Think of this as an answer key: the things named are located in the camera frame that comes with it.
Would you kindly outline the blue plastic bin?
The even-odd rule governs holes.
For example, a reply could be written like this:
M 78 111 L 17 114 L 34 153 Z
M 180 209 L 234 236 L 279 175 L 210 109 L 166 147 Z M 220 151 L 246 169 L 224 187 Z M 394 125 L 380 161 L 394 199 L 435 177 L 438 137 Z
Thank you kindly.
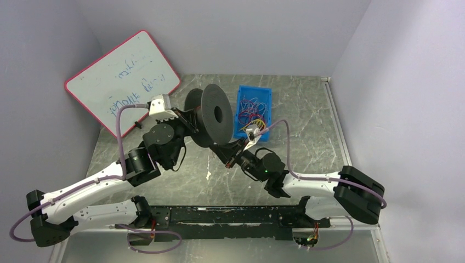
M 272 89 L 241 85 L 237 91 L 234 113 L 233 137 L 246 136 L 250 124 L 266 128 L 271 124 Z

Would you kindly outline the grey perforated cable spool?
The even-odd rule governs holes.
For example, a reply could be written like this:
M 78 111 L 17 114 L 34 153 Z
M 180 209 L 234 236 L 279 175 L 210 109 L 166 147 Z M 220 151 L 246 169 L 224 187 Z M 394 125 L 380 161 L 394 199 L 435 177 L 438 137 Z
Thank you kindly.
M 195 88 L 188 92 L 184 111 L 193 110 L 194 126 L 199 130 L 192 134 L 193 141 L 200 147 L 226 145 L 233 136 L 234 120 L 232 108 L 223 89 L 209 84 L 205 89 Z

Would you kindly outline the pink framed whiteboard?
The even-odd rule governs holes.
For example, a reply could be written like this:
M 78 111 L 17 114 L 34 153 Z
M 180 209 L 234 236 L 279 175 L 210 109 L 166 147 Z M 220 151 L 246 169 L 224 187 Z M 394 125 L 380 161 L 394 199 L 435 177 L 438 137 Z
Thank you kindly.
M 171 94 L 179 84 L 180 77 L 152 36 L 140 30 L 68 79 L 64 88 L 115 136 L 121 107 Z

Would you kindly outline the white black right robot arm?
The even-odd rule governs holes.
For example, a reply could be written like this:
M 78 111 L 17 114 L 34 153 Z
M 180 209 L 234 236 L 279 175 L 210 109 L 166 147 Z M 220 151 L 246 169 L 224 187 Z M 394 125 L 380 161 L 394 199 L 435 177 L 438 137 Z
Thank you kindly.
M 385 188 L 355 167 L 345 165 L 341 171 L 326 174 L 295 173 L 274 151 L 264 147 L 265 155 L 258 157 L 241 140 L 212 145 L 210 150 L 226 168 L 238 165 L 252 180 L 264 182 L 271 196 L 302 199 L 304 213 L 312 220 L 350 216 L 369 225 L 379 222 Z

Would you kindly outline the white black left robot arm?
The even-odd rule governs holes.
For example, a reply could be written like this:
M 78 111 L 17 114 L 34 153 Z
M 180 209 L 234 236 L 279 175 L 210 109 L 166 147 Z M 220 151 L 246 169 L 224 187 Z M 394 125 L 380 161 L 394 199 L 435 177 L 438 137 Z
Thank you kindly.
M 184 138 L 197 134 L 196 109 L 181 111 L 171 108 L 173 118 L 156 116 L 157 124 L 143 135 L 141 144 L 100 172 L 69 187 L 44 193 L 27 194 L 32 241 L 38 247 L 60 243 L 76 232 L 90 228 L 121 225 L 143 228 L 154 225 L 155 217 L 147 200 L 135 196 L 109 205 L 92 205 L 104 197 L 133 189 L 161 175 L 161 170 L 174 170 Z

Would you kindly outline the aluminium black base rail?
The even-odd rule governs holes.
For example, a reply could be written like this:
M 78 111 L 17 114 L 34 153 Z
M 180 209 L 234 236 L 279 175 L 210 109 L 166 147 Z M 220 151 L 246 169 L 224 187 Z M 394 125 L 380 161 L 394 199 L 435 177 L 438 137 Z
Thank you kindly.
M 187 207 L 152 206 L 130 209 L 122 203 L 96 205 L 82 209 L 63 222 L 70 234 L 103 228 L 121 229 L 123 224 L 141 232 L 130 231 L 131 245 L 176 241 L 178 235 L 188 239 L 275 238 L 280 241 L 301 239 L 293 234 L 298 228 L 330 228 L 329 218 L 313 220 L 302 205 Z

